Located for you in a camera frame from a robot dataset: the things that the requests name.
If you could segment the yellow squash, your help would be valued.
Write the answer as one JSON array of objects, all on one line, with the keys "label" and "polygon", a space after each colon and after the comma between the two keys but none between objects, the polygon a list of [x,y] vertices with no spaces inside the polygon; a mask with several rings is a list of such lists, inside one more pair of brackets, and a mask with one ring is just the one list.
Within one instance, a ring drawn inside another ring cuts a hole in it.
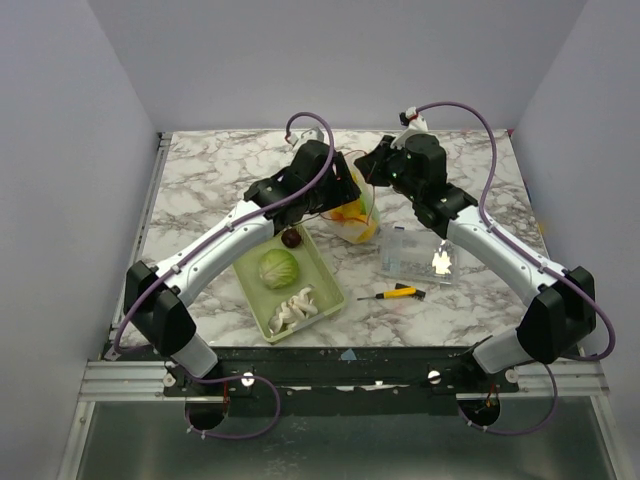
[{"label": "yellow squash", "polygon": [[366,203],[359,199],[330,210],[329,219],[339,223],[367,224],[369,213]]}]

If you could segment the clear zip bag orange zipper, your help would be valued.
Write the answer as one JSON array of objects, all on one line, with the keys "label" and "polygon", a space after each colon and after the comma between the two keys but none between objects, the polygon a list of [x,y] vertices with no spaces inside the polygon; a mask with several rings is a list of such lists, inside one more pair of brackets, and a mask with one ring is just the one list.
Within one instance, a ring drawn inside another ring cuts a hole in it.
[{"label": "clear zip bag orange zipper", "polygon": [[379,228],[375,188],[366,183],[355,166],[355,161],[365,154],[360,149],[344,153],[351,177],[360,189],[359,198],[320,215],[335,235],[351,244],[370,241]]}]

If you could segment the orange fruit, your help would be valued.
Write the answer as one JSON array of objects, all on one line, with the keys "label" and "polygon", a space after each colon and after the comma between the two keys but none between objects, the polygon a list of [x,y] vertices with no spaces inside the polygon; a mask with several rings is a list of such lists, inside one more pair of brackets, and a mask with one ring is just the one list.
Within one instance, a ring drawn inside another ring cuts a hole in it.
[{"label": "orange fruit", "polygon": [[377,224],[371,224],[366,230],[364,230],[355,240],[355,244],[362,244],[370,241],[378,231]]}]

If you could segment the green cabbage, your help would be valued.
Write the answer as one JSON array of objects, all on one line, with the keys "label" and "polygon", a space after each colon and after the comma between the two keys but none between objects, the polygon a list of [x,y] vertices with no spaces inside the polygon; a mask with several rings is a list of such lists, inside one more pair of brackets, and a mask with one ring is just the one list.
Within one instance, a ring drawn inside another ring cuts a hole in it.
[{"label": "green cabbage", "polygon": [[271,249],[258,262],[258,275],[269,289],[280,289],[294,284],[299,277],[299,264],[293,254],[283,249]]}]

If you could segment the green perforated plastic basket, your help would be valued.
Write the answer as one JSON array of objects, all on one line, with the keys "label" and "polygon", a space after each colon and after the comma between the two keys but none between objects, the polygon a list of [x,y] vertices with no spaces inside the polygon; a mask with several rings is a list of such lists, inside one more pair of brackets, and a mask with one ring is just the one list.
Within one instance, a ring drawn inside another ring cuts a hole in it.
[{"label": "green perforated plastic basket", "polygon": [[257,327],[274,344],[339,313],[345,295],[308,230],[288,248],[276,236],[233,264]]}]

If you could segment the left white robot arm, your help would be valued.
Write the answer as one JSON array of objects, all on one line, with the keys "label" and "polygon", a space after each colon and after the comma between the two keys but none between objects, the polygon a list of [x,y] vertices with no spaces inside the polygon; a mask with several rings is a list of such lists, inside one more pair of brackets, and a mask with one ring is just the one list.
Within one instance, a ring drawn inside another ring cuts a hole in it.
[{"label": "left white robot arm", "polygon": [[133,324],[161,356],[182,366],[197,393],[214,393],[222,372],[216,354],[196,332],[189,305],[252,248],[305,215],[327,212],[359,195],[344,155],[321,141],[306,141],[290,165],[254,182],[205,235],[154,266],[138,261],[128,269],[124,324]]}]

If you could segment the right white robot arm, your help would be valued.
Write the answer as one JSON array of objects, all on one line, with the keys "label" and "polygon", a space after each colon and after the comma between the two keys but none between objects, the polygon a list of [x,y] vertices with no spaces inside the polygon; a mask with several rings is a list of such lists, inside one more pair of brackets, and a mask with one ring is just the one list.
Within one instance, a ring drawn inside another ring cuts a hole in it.
[{"label": "right white robot arm", "polygon": [[517,327],[473,348],[473,359],[459,370],[467,389],[483,391],[497,372],[521,363],[551,364],[595,329],[595,286],[587,270],[567,270],[500,233],[496,223],[481,216],[476,199],[448,181],[446,151],[434,136],[413,135],[399,149],[392,141],[384,136],[356,160],[365,181],[408,198],[423,226],[481,261],[527,308]]}]

